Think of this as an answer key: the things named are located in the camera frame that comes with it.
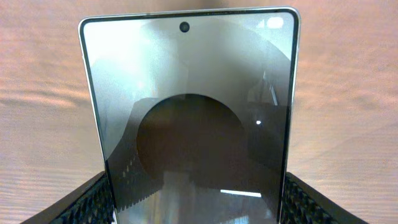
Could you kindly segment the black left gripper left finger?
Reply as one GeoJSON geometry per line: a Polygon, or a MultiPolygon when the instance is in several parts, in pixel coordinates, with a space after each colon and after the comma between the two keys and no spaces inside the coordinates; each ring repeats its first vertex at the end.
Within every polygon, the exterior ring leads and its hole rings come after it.
{"type": "Polygon", "coordinates": [[[22,224],[114,223],[114,206],[105,172],[100,172],[77,189],[22,224]]]}

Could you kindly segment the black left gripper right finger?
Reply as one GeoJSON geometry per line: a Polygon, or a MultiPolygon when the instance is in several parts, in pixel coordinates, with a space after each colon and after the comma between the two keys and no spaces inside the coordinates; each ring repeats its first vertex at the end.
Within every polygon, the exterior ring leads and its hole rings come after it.
{"type": "Polygon", "coordinates": [[[280,215],[282,224],[367,224],[288,172],[280,215]]]}

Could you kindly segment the silver Galaxy smartphone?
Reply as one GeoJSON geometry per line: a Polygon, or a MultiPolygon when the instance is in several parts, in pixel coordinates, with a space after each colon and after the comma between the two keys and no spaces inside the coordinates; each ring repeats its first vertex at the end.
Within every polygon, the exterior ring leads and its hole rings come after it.
{"type": "Polygon", "coordinates": [[[78,33],[117,223],[280,223],[296,9],[96,16],[78,33]]]}

